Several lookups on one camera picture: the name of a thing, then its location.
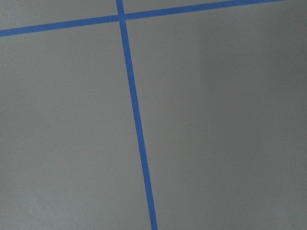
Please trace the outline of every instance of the horizontal blue line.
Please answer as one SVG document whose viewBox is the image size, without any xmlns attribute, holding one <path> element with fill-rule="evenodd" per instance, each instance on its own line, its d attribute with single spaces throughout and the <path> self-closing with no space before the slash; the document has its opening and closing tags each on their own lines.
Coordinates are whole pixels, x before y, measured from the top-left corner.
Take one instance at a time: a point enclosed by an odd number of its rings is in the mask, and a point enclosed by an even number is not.
<svg viewBox="0 0 307 230">
<path fill-rule="evenodd" d="M 32 26 L 26 26 L 26 27 L 14 28 L 14 29 L 0 30 L 0 37 L 28 34 L 28 33 L 34 33 L 34 32 L 47 31 L 47 30 L 58 30 L 58 29 L 76 27 L 76 26 L 111 23 L 111 22 L 117 22 L 117 21 L 118 21 L 118 16 L 111 15 L 111 16 L 104 16 L 104 17 L 97 17 L 97 18 L 87 18 L 87 19 L 66 21 L 66 22 L 60 22 L 60 23 L 32 25 Z"/>
<path fill-rule="evenodd" d="M 232 0 L 232 1 L 222 1 L 222 2 L 213 2 L 213 3 L 206 3 L 206 4 L 200 4 L 200 5 L 167 8 L 167 9 L 161 9 L 161 10 L 127 13 L 125 16 L 126 16 L 126 20 L 133 20 L 133 19 L 139 19 L 139 18 L 149 18 L 149 17 L 177 14 L 177 13 L 206 11 L 206 10 L 213 10 L 213 9 L 219 9 L 219 8 L 259 4 L 259 3 L 274 2 L 274 1 L 283 1 L 283 0 Z"/>
</svg>

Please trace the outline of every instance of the floor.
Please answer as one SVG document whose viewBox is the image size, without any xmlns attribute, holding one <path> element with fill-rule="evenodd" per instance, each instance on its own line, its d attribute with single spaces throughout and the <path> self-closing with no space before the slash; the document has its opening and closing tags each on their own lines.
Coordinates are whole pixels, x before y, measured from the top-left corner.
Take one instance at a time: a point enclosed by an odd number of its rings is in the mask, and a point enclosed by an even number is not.
<svg viewBox="0 0 307 230">
<path fill-rule="evenodd" d="M 1 230 L 305 230 L 307 1 L 2 0 Z"/>
</svg>

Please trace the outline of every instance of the blue grid line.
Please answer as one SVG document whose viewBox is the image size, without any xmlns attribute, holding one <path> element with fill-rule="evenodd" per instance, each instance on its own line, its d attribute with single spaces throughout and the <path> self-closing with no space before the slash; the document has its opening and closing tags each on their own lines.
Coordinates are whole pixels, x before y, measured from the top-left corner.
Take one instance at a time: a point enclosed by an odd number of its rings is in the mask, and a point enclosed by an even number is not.
<svg viewBox="0 0 307 230">
<path fill-rule="evenodd" d="M 283 1 L 283 0 L 231 0 L 231 1 L 222 1 L 222 2 L 205 3 L 205 4 L 199 4 L 199 5 L 183 6 L 183 7 L 174 7 L 174 8 L 153 10 L 153 11 L 127 13 L 127 14 L 124 14 L 124 16 L 126 20 L 133 20 L 133 19 L 156 17 L 156 16 L 163 16 L 163 15 L 170 15 L 170 14 L 206 11 L 206 10 L 213 10 L 213 9 L 227 8 L 227 7 L 234 7 L 234 6 L 260 4 L 260 3 L 274 2 L 274 1 Z M 103 16 L 103 17 L 97 17 L 97 18 L 87 18 L 87 19 L 65 21 L 65 22 L 59 22 L 59 23 L 49 23 L 49 24 L 41 24 L 41 25 L 33 25 L 33 26 L 0 30 L 0 37 L 35 33 L 35 32 L 48 31 L 48 30 L 64 29 L 64 28 L 84 26 L 84 25 L 111 23 L 111 22 L 118 22 L 118 15 L 110 15 L 110 16 Z"/>
<path fill-rule="evenodd" d="M 134 73 L 133 73 L 133 65 L 132 65 L 132 59 L 131 59 L 131 52 L 130 52 L 130 46 L 129 46 L 129 38 L 128 38 L 126 20 L 125 20 L 125 11 L 124 11 L 123 1 L 116 0 L 116 5 L 117 5 L 117 11 L 118 11 L 121 40 L 123 43 L 124 56 L 125 56 L 125 62 L 126 62 L 129 90 L 130 90 L 132 110 L 133 110 L 133 116 L 134 116 L 134 123 L 135 123 L 137 138 L 138 138 L 138 144 L 139 144 L 139 151 L 140 151 L 140 158 L 141 158 L 142 171 L 143 171 L 143 177 L 144 177 L 150 224 L 151 224 L 152 230 L 158 230 L 155 209 L 154 209 L 154 199 L 153 199 L 154 197 L 153 197 L 152 185 L 150 182 L 149 167 L 148 167 L 148 161 L 147 161 L 147 155 L 146 155 L 146 148 L 145 148 L 145 141 L 144 141 L 144 135 L 143 135 L 139 102 L 138 102 L 138 95 L 136 91 L 136 85 L 135 85 L 135 79 L 134 79 Z"/>
</svg>

